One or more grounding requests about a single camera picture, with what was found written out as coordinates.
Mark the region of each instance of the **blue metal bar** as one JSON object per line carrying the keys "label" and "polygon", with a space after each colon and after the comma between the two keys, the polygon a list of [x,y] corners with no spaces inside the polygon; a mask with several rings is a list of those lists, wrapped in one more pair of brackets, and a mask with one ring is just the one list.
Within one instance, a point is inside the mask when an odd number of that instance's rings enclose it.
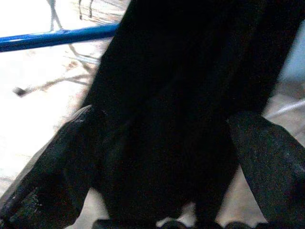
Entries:
{"label": "blue metal bar", "polygon": [[78,30],[59,30],[0,38],[0,52],[92,41],[112,37],[118,24],[88,27]]}

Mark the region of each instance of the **blue railing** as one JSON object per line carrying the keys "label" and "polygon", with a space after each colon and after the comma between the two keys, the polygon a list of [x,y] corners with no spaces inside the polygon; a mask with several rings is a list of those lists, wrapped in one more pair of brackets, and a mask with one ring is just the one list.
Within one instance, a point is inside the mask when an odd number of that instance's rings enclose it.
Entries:
{"label": "blue railing", "polygon": [[0,52],[10,52],[103,39],[114,36],[118,26],[118,24],[112,24],[77,30],[59,30],[11,37],[1,37]]}

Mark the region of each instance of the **black fabric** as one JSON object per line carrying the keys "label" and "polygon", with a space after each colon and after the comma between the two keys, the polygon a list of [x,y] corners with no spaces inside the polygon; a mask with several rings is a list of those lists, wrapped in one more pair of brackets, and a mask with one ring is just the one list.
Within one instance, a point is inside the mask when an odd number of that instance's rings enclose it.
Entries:
{"label": "black fabric", "polygon": [[112,218],[213,220],[235,172],[226,119],[261,112],[304,1],[132,0],[83,105],[107,115],[95,187]]}

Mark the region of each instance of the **floor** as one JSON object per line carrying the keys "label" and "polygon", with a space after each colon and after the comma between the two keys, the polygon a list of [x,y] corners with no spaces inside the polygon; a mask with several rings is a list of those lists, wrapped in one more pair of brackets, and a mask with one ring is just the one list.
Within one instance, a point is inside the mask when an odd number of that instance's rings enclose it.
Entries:
{"label": "floor", "polygon": [[[0,37],[17,34],[49,31],[51,25],[52,0],[5,1],[0,9]],[[119,22],[129,0],[94,0],[92,18],[89,18],[89,0],[81,2],[83,19],[79,19],[77,0],[56,0],[61,26],[64,29],[77,29],[97,24]],[[82,42],[73,45],[60,45],[26,51],[0,53],[0,103],[4,108],[0,115],[0,196],[12,183],[17,174],[65,122],[77,108],[79,101],[86,95],[93,80],[97,65],[83,61],[98,61],[106,50],[110,39]],[[270,98],[265,116],[286,104],[300,99],[284,92],[290,83],[281,84]],[[23,97],[13,91],[16,87],[24,89]],[[298,83],[289,91],[304,93]],[[304,124],[304,110],[294,110],[271,121],[283,125],[295,134],[295,138],[305,146],[304,132],[298,131]],[[181,220],[193,220],[190,205]],[[107,211],[100,194],[91,189],[85,200],[81,216],[69,229],[89,229],[97,218],[107,218]],[[245,181],[241,169],[235,175],[226,194],[222,209],[216,219],[225,225],[237,220],[254,226],[265,221],[256,201]]]}

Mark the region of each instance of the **concrete floor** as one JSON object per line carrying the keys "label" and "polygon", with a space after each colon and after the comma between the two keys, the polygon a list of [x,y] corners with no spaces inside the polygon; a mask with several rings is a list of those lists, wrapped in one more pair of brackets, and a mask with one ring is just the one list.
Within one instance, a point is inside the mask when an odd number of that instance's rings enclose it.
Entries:
{"label": "concrete floor", "polygon": [[[56,10],[63,28],[76,29],[119,21],[127,4],[128,0],[94,0],[93,17],[90,19],[89,0],[83,0],[83,20],[79,19],[77,0],[57,0]],[[50,30],[51,11],[46,0],[18,1],[18,3],[12,0],[5,1],[1,5],[0,21],[7,23],[1,25],[0,37]],[[107,39],[0,53],[2,76],[0,103],[4,108],[0,114],[0,196],[33,154],[78,108],[79,101],[86,94],[96,71],[96,65],[77,60],[79,55],[98,59],[109,42],[110,39]],[[68,81],[71,78],[81,83]],[[30,93],[18,97],[12,92],[16,86],[22,89],[28,88]],[[295,98],[283,95],[279,91],[270,99],[265,114],[295,101]],[[304,114],[302,110],[292,111],[271,121],[283,125],[293,133],[303,123]],[[296,138],[305,145],[303,132],[300,132]],[[68,228],[89,229],[97,218],[106,219],[108,215],[102,197],[91,189],[81,216]],[[191,210],[182,218],[188,222],[192,219]],[[216,220],[222,225],[237,220],[251,226],[265,221],[241,169],[237,171],[230,185]]]}

